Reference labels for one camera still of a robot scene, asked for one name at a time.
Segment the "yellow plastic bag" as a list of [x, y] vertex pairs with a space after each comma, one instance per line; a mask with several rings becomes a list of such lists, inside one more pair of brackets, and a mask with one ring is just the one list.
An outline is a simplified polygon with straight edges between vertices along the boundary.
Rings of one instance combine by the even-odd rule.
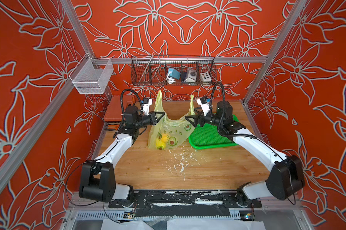
[[[190, 107], [187, 114], [183, 115], [180, 119], [170, 119], [168, 118], [168, 114], [165, 113], [164, 118], [157, 125], [151, 127], [147, 148], [154, 150], [170, 150], [183, 144], [195, 130], [195, 127], [185, 119], [185, 116], [194, 114], [194, 96], [191, 95]], [[155, 142], [159, 134], [169, 135], [168, 144], [164, 149], [156, 148]]]

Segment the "yellow pear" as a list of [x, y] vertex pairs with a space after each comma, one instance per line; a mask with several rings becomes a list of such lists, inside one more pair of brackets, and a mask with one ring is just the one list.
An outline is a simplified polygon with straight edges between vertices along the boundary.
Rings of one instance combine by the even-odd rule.
[[157, 139], [156, 139], [156, 148], [158, 149], [164, 149], [166, 148], [169, 140], [169, 135], [168, 134], [159, 134]]

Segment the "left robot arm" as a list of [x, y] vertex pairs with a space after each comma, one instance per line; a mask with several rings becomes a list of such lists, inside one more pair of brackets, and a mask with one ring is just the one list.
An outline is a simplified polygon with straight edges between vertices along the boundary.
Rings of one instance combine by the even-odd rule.
[[132, 186], [116, 183], [114, 169], [123, 154], [135, 143], [140, 129], [158, 124], [164, 116], [164, 112], [144, 114], [136, 106], [128, 106], [113, 143], [95, 160], [82, 165], [79, 196], [105, 203], [130, 200]]

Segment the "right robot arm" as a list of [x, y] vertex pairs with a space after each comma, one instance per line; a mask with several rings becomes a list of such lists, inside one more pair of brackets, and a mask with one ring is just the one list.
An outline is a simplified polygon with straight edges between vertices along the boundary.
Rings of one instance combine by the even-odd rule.
[[219, 135], [243, 147], [270, 172], [265, 181], [249, 182], [237, 188], [235, 200], [240, 207], [245, 208], [262, 197], [286, 200], [305, 187], [303, 166], [298, 156], [288, 156], [276, 150], [234, 120], [229, 102], [218, 102], [216, 112], [212, 111], [212, 103], [207, 98], [197, 102], [200, 107], [195, 109], [195, 114], [185, 117], [192, 126], [216, 126]]

